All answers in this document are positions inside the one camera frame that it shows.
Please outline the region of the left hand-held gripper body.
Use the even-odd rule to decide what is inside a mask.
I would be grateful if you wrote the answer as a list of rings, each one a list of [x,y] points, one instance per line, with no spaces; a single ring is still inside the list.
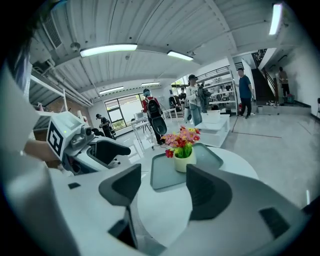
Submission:
[[[76,155],[91,149],[96,138],[90,126],[68,111],[55,113],[50,118],[46,142],[62,167],[75,176],[95,173],[82,172]]]

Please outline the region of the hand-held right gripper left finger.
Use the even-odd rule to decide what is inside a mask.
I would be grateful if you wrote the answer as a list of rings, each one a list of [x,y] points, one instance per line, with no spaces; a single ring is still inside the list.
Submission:
[[[113,206],[129,207],[141,185],[140,163],[103,180],[98,187],[100,195]]]

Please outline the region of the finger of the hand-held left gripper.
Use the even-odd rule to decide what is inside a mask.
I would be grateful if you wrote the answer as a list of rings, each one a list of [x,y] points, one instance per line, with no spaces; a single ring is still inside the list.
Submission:
[[[112,159],[110,163],[104,163],[93,156],[89,151],[78,153],[75,156],[75,161],[82,172],[108,171],[121,165],[121,162],[117,158]]]
[[[102,163],[110,165],[117,156],[128,156],[130,153],[129,147],[118,144],[115,140],[99,140],[95,144],[93,156]]]

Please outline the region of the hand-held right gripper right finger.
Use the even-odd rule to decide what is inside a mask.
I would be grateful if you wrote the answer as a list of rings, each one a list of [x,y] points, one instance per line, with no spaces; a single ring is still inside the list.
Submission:
[[[190,221],[212,220],[231,203],[231,186],[217,169],[202,169],[195,164],[186,165],[186,187],[191,197]]]

